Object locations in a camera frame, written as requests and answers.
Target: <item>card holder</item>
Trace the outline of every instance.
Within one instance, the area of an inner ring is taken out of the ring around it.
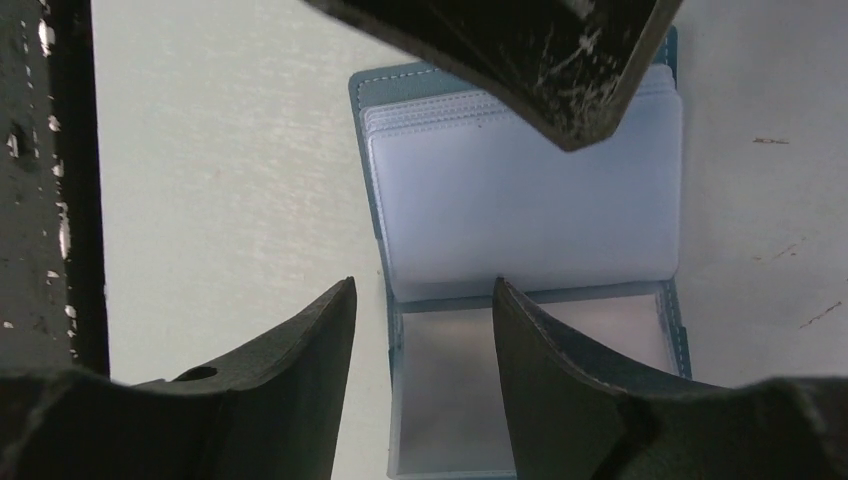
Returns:
[[[498,275],[595,340],[691,378],[673,279],[676,62],[672,29],[616,135],[571,154],[429,65],[351,78],[386,282],[390,477],[514,478],[490,313]]]

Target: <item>black metal tool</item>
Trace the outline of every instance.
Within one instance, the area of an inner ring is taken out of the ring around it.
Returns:
[[[741,390],[685,380],[595,342],[503,280],[494,327],[521,480],[848,477],[844,379]]]
[[[172,382],[0,369],[0,479],[328,480],[356,288]]]
[[[497,96],[564,150],[612,135],[682,0],[305,0]]]

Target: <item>blue wallet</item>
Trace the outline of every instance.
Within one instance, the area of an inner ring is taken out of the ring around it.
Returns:
[[[617,132],[572,153],[427,64],[351,77],[386,281],[390,477],[514,478],[492,331],[498,276],[608,347],[691,378],[673,279],[676,46],[672,28]]]

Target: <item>white surface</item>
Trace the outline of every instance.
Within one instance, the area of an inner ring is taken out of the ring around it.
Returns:
[[[297,0],[94,15],[115,378],[171,378],[354,275],[334,478],[384,478],[385,306],[346,86],[408,58]],[[848,371],[848,302],[799,328],[848,300],[846,18],[843,0],[686,0],[678,16],[679,285],[700,380]]]

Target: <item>scratch mark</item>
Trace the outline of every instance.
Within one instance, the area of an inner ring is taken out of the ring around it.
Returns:
[[[755,138],[754,143],[773,143],[775,145],[789,145],[789,140],[785,138]]]
[[[836,304],[835,304],[835,305],[833,305],[832,307],[828,308],[827,310],[825,310],[825,311],[824,311],[824,312],[822,312],[821,314],[816,315],[815,317],[811,318],[809,322],[807,322],[807,323],[805,323],[805,324],[801,325],[800,327],[798,327],[798,329],[800,330],[800,329],[802,329],[802,328],[804,328],[804,327],[809,327],[809,326],[810,326],[810,325],[812,325],[812,324],[813,324],[813,322],[815,322],[816,320],[821,320],[822,318],[824,318],[824,316],[825,316],[825,315],[827,315],[828,313],[830,313],[830,312],[832,312],[832,311],[836,310],[837,308],[839,308],[839,307],[841,307],[841,306],[842,306],[842,302],[841,302],[841,301],[840,301],[840,302],[836,302]]]
[[[792,255],[790,255],[790,257],[794,257],[795,255],[797,255],[797,253],[792,252],[792,250],[795,250],[795,248],[796,248],[798,245],[800,245],[800,244],[802,244],[802,243],[804,243],[804,242],[806,242],[806,241],[807,241],[807,237],[801,237],[801,241],[800,241],[800,242],[798,242],[798,243],[793,243],[792,245],[789,245],[788,247],[784,248],[784,249],[783,249],[780,253],[778,253],[777,255],[775,255],[775,256],[773,256],[773,257],[771,257],[771,259],[772,259],[772,260],[777,260],[778,258],[780,258],[780,257],[782,257],[782,256],[784,256],[784,255],[786,255],[787,253],[790,253],[790,252],[792,253]]]
[[[798,246],[798,244],[797,244],[797,243],[793,243],[792,245],[789,245],[788,247],[786,247],[785,249],[783,249],[783,251],[782,251],[782,252],[780,252],[780,253],[778,253],[777,255],[775,255],[775,256],[773,256],[773,257],[771,257],[771,259],[772,259],[772,260],[777,260],[778,258],[780,258],[780,257],[782,257],[782,256],[786,255],[787,253],[789,253],[789,252],[790,252],[793,248],[795,248],[795,247],[797,247],[797,246]]]
[[[569,66],[571,62],[577,59],[577,56],[583,52],[591,55],[595,50],[595,43],[598,41],[598,36],[601,34],[600,30],[596,30],[595,33],[592,34],[591,37],[587,37],[586,35],[580,36],[580,48],[575,50],[571,55],[568,56],[565,60],[557,63],[548,71],[547,76],[550,75],[558,75],[565,67]]]

